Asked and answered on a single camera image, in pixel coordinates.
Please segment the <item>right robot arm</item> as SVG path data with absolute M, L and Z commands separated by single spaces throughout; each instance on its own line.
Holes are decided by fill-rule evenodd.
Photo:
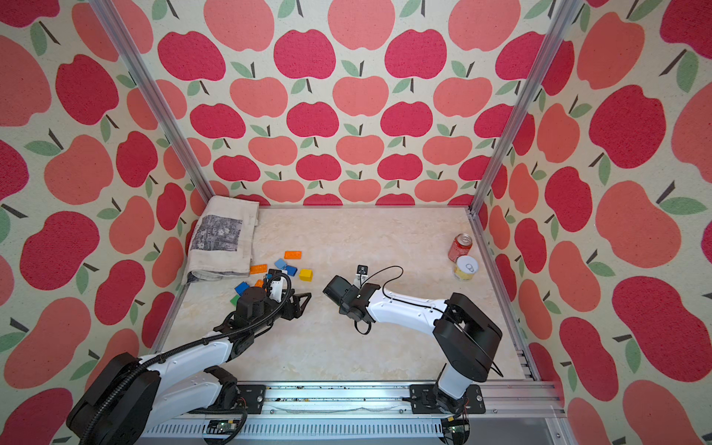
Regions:
M 358 287 L 341 276 L 331 279 L 324 294 L 356 324 L 396 324 L 437 341 L 447 365 L 426 397 L 428 408 L 461 415 L 469 387 L 486 382 L 491 370 L 499 370 L 494 357 L 502 330 L 464 294 L 454 293 L 447 300 L 421 299 L 370 283 Z

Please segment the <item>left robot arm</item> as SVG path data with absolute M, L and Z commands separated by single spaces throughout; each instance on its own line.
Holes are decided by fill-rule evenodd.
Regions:
M 235 309 L 201 339 L 168 352 L 112 358 L 68 414 L 66 425 L 83 444 L 134 444 L 174 417 L 226 415 L 223 443 L 261 411 L 262 387 L 245 388 L 224 364 L 250 348 L 278 319 L 300 318 L 312 298 L 286 287 L 250 287 Z

